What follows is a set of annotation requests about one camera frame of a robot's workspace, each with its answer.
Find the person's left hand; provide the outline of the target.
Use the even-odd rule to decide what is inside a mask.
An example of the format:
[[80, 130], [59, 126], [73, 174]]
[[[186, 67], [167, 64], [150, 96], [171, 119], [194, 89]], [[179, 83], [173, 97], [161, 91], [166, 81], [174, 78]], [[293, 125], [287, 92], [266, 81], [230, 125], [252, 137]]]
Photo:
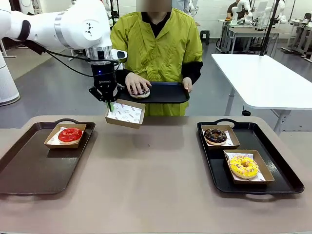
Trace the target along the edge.
[[189, 77], [185, 77], [183, 80], [182, 80], [182, 84], [184, 86], [184, 89], [190, 93], [192, 91], [192, 80], [189, 78]]

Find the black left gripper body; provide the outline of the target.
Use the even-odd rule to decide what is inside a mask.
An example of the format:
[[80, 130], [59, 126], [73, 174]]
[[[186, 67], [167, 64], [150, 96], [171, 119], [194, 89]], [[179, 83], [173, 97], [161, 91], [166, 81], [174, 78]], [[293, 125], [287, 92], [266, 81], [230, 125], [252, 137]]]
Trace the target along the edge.
[[117, 87], [115, 66], [112, 63], [91, 65], [94, 86], [99, 90], [115, 89]]

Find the person's right hand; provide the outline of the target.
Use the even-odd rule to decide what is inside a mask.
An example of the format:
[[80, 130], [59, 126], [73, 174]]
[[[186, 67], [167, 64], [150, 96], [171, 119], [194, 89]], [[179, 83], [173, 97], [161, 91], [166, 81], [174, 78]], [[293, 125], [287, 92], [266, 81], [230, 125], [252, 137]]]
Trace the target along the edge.
[[128, 92], [131, 94], [132, 92], [137, 94], [143, 94], [142, 86], [144, 87], [144, 90], [147, 91], [152, 86], [151, 83], [144, 79], [143, 77], [135, 74], [135, 73], [129, 73], [125, 78], [125, 84], [128, 89]]

